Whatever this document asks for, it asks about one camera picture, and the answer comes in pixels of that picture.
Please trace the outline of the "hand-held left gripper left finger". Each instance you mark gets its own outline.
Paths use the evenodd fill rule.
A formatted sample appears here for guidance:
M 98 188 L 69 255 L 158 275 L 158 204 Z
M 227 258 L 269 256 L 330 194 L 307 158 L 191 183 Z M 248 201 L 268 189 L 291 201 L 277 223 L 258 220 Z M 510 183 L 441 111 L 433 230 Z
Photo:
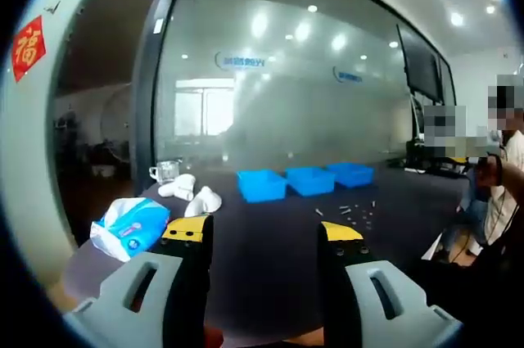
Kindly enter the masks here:
M 149 250 L 120 266 L 64 317 L 88 347 L 203 347 L 212 215 L 171 221 Z

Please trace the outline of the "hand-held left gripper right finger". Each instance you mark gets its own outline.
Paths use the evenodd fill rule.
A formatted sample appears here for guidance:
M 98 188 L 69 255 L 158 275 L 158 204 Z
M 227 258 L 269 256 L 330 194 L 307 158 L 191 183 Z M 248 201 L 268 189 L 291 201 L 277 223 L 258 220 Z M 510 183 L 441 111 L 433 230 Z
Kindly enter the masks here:
M 462 323 L 387 260 L 375 260 L 363 236 L 340 224 L 318 225 L 318 288 L 326 347 L 456 347 Z

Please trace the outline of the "person's left hand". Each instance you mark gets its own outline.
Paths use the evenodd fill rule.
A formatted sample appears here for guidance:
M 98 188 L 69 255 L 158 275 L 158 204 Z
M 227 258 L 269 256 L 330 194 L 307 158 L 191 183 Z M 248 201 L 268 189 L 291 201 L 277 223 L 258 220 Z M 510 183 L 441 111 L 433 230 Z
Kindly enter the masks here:
M 209 323 L 204 324 L 204 347 L 205 348 L 222 348 L 224 343 L 224 333 L 221 328 L 212 326 Z

